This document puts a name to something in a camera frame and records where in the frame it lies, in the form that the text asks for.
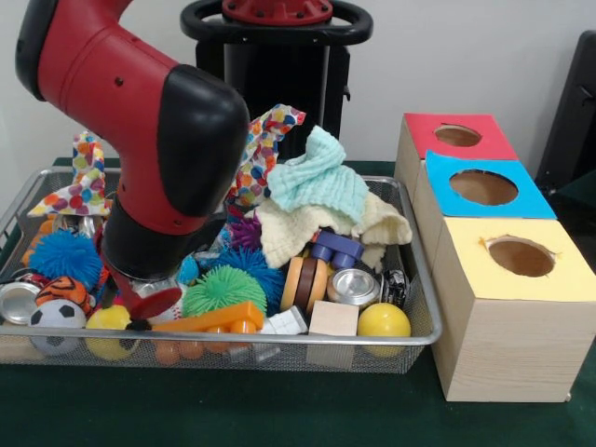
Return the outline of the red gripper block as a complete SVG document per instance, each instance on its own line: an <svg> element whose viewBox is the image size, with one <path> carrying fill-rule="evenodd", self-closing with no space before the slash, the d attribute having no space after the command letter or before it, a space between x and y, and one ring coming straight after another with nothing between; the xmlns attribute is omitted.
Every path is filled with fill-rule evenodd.
<svg viewBox="0 0 596 447"><path fill-rule="evenodd" d="M133 319L126 332L134 336L148 336L153 326L147 320L175 305L182 296L179 287L165 287L157 284L143 284L127 291L127 309Z"/></svg>

